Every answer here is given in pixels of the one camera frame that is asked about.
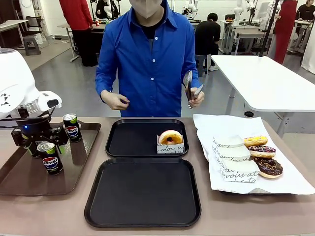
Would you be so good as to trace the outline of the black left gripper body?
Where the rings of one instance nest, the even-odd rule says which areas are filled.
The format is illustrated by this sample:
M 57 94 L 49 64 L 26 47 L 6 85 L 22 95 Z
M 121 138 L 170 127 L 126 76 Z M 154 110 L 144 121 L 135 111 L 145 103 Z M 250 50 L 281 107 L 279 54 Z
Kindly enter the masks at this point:
M 17 128 L 20 128 L 24 132 L 34 133 L 33 141 L 52 141 L 50 139 L 51 135 L 51 117 L 49 115 L 44 115 L 42 117 L 36 118 L 25 118 L 17 120 Z

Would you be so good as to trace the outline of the person's right hand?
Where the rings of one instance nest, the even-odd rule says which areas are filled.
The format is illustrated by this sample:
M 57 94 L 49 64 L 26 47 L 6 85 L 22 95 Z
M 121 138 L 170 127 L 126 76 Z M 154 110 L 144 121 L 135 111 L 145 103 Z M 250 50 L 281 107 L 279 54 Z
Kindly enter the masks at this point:
M 100 94 L 102 101 L 112 110 L 123 111 L 129 106 L 130 101 L 123 95 L 103 90 Z

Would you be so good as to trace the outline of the person's left hand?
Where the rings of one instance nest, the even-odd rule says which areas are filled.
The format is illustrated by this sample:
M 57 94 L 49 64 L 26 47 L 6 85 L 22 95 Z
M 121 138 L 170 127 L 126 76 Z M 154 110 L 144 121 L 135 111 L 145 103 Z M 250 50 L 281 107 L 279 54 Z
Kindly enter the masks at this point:
M 189 100 L 188 103 L 189 103 L 189 107 L 192 109 L 192 108 L 195 108 L 195 107 L 198 107 L 201 105 L 201 103 L 203 102 L 204 100 L 204 92 L 201 91 L 198 96 L 194 96 L 195 94 L 195 91 L 197 90 L 197 88 L 191 88 L 190 91 L 191 91 L 191 94 L 192 94 L 192 100 Z

